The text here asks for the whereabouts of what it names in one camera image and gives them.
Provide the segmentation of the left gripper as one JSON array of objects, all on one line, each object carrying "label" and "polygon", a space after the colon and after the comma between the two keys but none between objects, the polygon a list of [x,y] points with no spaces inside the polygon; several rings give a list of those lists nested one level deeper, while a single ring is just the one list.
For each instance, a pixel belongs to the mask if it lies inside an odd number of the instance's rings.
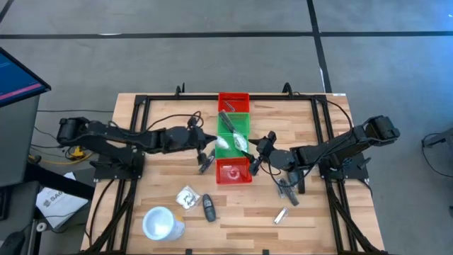
[{"label": "left gripper", "polygon": [[204,133],[199,127],[187,129],[183,126],[172,127],[165,131],[165,153],[181,152],[190,149],[203,150],[217,140],[216,135]]}]

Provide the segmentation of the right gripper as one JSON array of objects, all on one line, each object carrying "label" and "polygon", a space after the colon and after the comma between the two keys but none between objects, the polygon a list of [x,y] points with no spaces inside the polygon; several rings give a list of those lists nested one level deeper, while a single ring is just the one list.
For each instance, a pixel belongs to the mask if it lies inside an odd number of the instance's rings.
[{"label": "right gripper", "polygon": [[290,151],[276,149],[270,140],[248,140],[257,147],[259,155],[272,167],[286,172],[294,171],[295,158]]}]

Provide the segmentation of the red plastic basket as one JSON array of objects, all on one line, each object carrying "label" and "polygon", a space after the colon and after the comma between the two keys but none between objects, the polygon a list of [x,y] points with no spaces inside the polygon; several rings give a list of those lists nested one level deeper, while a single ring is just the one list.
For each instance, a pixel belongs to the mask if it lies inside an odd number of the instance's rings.
[{"label": "red plastic basket", "polygon": [[[245,157],[240,158],[226,158],[216,160],[216,182],[218,185],[230,185],[230,184],[244,184],[252,182],[252,175],[249,172],[249,161]],[[240,168],[242,173],[242,179],[239,182],[228,182],[225,179],[225,167],[235,166]]]},{"label": "red plastic basket", "polygon": [[[224,104],[224,101],[228,101],[236,109],[236,111],[230,112],[229,108]],[[248,113],[249,109],[250,97],[248,93],[219,93],[218,111],[226,111],[230,113]]]}]

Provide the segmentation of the clear bag with black print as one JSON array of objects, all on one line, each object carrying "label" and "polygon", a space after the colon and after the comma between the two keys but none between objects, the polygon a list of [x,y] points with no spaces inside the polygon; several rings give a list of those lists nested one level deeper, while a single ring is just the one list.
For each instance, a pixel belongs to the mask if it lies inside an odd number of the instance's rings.
[{"label": "clear bag with black print", "polygon": [[189,210],[198,204],[200,198],[201,196],[196,193],[191,187],[185,186],[176,196],[176,202],[185,210]]}]

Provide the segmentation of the clear plastic pouch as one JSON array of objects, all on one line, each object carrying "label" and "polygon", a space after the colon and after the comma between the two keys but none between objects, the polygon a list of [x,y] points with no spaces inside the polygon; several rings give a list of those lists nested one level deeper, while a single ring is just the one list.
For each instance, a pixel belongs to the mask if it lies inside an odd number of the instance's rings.
[{"label": "clear plastic pouch", "polygon": [[226,166],[225,170],[225,179],[228,182],[239,182],[242,179],[242,173],[240,168],[235,166]]}]

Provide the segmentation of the white printed paper sheet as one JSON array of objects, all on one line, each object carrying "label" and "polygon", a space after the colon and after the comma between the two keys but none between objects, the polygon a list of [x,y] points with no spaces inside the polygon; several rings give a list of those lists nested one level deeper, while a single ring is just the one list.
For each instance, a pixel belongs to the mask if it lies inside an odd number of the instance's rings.
[{"label": "white printed paper sheet", "polygon": [[38,194],[36,207],[53,229],[61,227],[79,211],[88,200],[44,187]]}]

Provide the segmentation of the computer monitor blue screen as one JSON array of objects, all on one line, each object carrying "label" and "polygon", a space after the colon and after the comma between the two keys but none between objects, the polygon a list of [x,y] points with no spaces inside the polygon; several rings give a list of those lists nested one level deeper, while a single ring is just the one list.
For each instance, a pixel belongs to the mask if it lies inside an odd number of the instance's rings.
[{"label": "computer monitor blue screen", "polygon": [[51,89],[0,47],[0,187],[23,182],[40,94]]}]

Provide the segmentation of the black aluminium table frame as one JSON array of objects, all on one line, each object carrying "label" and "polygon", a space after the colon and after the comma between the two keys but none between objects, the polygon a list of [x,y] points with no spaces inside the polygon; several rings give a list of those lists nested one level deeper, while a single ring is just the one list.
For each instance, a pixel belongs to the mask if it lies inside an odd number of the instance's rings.
[{"label": "black aluminium table frame", "polygon": [[[346,132],[347,119],[336,106],[327,106],[331,124],[324,117],[323,106],[317,104],[320,125],[315,124],[309,99],[289,98],[284,93],[251,93],[251,137],[262,137],[273,130],[277,133],[278,148],[289,149],[298,145],[315,145],[316,131],[320,129],[323,140],[328,132],[340,135]],[[139,104],[135,130],[172,114],[191,114],[201,111],[203,130],[217,134],[218,93],[181,93],[179,97],[170,93],[150,93],[156,96],[149,101],[149,112]],[[217,185],[216,166],[198,174],[196,151],[145,156],[144,170],[137,181],[132,209],[120,218],[113,247],[105,243],[99,252],[94,251],[95,239],[111,221],[120,181],[114,181],[106,190],[99,204],[93,233],[92,250],[84,236],[81,250],[83,255],[143,255],[143,254],[337,254],[337,247],[349,249],[345,222],[337,214],[340,233],[336,245],[331,208],[326,193],[327,184],[319,175],[316,166],[307,176],[306,193],[297,195],[300,204],[292,206],[281,199],[271,177],[260,173],[253,181],[238,185]],[[208,222],[200,202],[195,208],[184,210],[175,201],[180,190],[189,185],[200,195],[212,196],[217,219]],[[350,213],[365,237],[379,250],[384,244],[374,210],[372,196],[359,181],[349,180],[344,184]],[[142,223],[145,214],[156,206],[165,206],[184,219],[185,231],[176,241],[152,241],[145,236]],[[289,214],[278,225],[273,223],[283,207]]]}]

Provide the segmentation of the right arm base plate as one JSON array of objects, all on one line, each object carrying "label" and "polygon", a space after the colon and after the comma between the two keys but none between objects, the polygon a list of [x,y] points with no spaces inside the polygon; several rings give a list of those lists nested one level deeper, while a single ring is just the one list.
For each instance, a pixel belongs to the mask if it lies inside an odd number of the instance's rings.
[{"label": "right arm base plate", "polygon": [[357,179],[364,181],[369,178],[367,164],[370,157],[364,158],[363,153],[339,160],[336,155],[319,162],[321,178],[335,181]]}]

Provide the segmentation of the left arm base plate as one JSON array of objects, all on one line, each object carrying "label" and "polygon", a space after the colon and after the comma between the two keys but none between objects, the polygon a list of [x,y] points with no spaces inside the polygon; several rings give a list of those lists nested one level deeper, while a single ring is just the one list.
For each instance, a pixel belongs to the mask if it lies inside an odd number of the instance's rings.
[{"label": "left arm base plate", "polygon": [[137,180],[142,177],[145,153],[126,148],[124,157],[100,155],[96,161],[90,161],[95,168],[94,179]]}]

